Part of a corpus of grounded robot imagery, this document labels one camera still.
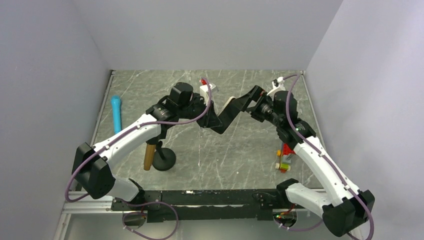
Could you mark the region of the beige phone case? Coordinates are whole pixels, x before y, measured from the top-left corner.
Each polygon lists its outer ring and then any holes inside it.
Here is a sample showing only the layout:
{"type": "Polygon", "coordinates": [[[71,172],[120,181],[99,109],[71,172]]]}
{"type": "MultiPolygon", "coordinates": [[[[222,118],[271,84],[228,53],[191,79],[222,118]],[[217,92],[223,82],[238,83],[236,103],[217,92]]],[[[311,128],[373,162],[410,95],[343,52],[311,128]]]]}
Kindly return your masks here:
{"type": "Polygon", "coordinates": [[[226,103],[223,105],[223,109],[225,109],[233,100],[235,100],[236,99],[236,97],[234,97],[234,96],[231,96],[227,101],[226,101],[226,103]]]}

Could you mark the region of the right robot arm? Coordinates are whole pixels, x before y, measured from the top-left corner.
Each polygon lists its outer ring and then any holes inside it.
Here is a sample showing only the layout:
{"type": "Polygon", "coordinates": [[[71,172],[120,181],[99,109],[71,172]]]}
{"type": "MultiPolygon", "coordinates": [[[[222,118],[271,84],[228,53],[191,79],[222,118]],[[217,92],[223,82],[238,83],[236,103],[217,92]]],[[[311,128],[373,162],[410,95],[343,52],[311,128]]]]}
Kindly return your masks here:
{"type": "Polygon", "coordinates": [[[256,85],[241,97],[229,98],[218,115],[222,122],[218,133],[222,134],[240,112],[274,125],[279,139],[307,164],[325,190],[319,193],[290,178],[276,186],[275,199],[280,207],[304,207],[319,216],[336,237],[350,235],[360,225],[371,222],[374,195],[370,190],[361,190],[331,159],[316,132],[298,117],[291,91],[270,94],[256,85]]]}

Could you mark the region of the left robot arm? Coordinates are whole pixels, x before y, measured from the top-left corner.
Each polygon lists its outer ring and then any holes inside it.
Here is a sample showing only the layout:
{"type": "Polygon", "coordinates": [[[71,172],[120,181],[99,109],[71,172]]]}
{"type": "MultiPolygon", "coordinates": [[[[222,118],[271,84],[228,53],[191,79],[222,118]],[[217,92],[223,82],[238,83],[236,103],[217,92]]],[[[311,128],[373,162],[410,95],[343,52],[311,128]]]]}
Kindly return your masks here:
{"type": "Polygon", "coordinates": [[[176,83],[168,95],[149,107],[128,127],[92,146],[86,142],[81,144],[75,153],[72,178],[86,190],[85,195],[95,200],[112,196],[123,200],[131,210],[139,209],[144,203],[143,188],[130,178],[115,176],[111,169],[146,143],[144,169],[148,171],[153,164],[156,147],[161,139],[166,138],[169,128],[192,122],[207,127],[208,117],[215,112],[212,93],[218,88],[204,78],[201,83],[198,93],[186,82],[176,83]]]}

